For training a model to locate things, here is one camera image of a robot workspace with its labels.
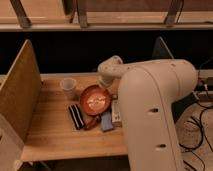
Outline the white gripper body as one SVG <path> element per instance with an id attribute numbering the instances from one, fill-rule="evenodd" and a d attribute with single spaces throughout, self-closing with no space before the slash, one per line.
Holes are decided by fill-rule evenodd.
<path id="1" fill-rule="evenodd" d="M 103 61 L 98 66 L 99 85 L 103 88 L 110 87 L 115 78 L 120 78 L 123 74 L 122 59 L 114 55 Z"/>

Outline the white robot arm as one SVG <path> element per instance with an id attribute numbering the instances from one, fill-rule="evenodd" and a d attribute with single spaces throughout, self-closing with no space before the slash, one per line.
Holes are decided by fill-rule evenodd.
<path id="1" fill-rule="evenodd" d="M 195 67 L 184 59 L 125 64 L 113 56 L 98 66 L 99 84 L 118 78 L 118 103 L 131 171 L 184 171 L 172 104 L 196 87 Z"/>

